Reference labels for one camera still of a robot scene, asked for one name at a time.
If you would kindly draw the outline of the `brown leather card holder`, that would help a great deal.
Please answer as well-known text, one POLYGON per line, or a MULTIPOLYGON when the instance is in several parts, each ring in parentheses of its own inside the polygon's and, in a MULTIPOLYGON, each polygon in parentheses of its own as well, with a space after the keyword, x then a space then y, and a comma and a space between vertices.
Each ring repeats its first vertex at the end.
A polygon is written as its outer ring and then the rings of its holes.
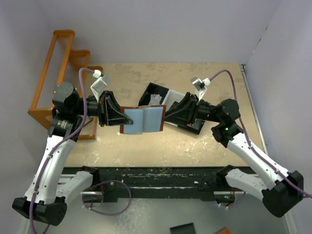
POLYGON ((163 131, 166 105, 121 107, 121 112, 132 121, 132 124, 120 126, 121 134, 139 135, 163 131))

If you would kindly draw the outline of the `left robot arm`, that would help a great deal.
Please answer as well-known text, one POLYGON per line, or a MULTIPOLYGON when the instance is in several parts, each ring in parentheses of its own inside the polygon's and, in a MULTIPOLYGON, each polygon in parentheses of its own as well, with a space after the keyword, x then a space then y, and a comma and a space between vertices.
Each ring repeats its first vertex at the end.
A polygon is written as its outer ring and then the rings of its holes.
POLYGON ((99 170, 86 166, 59 186, 64 164, 86 118, 98 117, 101 126, 129 125, 133 121, 121 111, 111 91, 103 91, 100 99, 80 97, 71 83, 62 82, 56 86, 52 102, 53 119, 42 161, 29 189, 23 197, 14 199, 12 208, 30 222, 57 226, 77 195, 103 186, 99 170))

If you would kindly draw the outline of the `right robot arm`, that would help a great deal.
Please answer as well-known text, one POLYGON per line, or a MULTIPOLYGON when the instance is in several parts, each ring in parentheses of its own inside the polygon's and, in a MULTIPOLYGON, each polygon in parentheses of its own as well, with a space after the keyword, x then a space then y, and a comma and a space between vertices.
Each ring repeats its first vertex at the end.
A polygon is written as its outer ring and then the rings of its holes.
POLYGON ((193 124, 197 119, 216 122, 212 127, 215 140, 229 149, 256 173, 250 175, 231 165, 218 172, 217 186, 223 191, 231 187, 247 192, 262 201, 276 217, 284 216, 304 198, 304 178, 298 171, 290 172, 260 150, 248 137, 240 118, 236 100, 226 99, 218 105, 199 100, 186 93, 165 114, 165 121, 180 126, 193 124))

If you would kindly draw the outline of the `silver item in tray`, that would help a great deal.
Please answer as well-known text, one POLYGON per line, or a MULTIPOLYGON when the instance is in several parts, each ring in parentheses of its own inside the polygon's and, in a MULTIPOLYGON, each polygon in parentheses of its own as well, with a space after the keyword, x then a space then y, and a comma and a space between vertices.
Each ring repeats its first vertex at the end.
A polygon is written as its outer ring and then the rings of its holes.
POLYGON ((159 105, 161 102, 161 95, 159 94, 151 94, 150 95, 150 101, 148 105, 159 105))

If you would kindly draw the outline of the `black and white organizer tray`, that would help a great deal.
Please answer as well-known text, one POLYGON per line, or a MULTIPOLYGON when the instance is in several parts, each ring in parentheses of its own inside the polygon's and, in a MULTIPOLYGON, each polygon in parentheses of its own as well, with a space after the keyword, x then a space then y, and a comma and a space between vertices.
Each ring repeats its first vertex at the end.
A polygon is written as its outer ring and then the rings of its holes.
MULTIPOLYGON (((183 93, 150 82, 139 99, 138 106, 150 105, 151 95, 160 95, 161 100, 159 104, 166 105, 166 110, 169 110, 173 104, 180 102, 185 96, 183 93)), ((200 134, 204 126, 204 121, 200 119, 197 119, 192 126, 188 125, 185 127, 169 122, 166 123, 197 135, 200 134)))

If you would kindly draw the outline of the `black box at bottom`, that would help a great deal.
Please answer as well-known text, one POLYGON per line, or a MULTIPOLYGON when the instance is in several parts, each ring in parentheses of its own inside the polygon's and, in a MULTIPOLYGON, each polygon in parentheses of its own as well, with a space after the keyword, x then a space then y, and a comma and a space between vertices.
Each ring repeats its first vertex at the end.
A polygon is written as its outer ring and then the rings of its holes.
POLYGON ((171 227, 170 234, 196 234, 194 223, 171 227))

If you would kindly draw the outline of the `orange object at bottom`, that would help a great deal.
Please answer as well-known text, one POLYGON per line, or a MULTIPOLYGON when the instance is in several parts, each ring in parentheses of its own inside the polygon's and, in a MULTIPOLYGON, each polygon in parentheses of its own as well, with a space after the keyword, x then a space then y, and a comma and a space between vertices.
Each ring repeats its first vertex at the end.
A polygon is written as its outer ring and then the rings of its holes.
POLYGON ((215 232, 214 234, 232 234, 229 228, 223 228, 217 232, 215 232))

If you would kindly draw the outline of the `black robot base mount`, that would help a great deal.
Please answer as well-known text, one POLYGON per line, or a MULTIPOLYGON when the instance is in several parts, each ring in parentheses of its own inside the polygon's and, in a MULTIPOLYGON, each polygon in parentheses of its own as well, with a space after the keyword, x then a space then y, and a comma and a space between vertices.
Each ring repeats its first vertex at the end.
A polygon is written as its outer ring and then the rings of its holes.
POLYGON ((85 201, 99 198, 117 202, 120 198, 147 199, 216 199, 233 201, 241 190, 232 188, 218 176, 221 167, 65 167, 63 175, 87 170, 95 173, 93 184, 108 184, 86 189, 85 201))

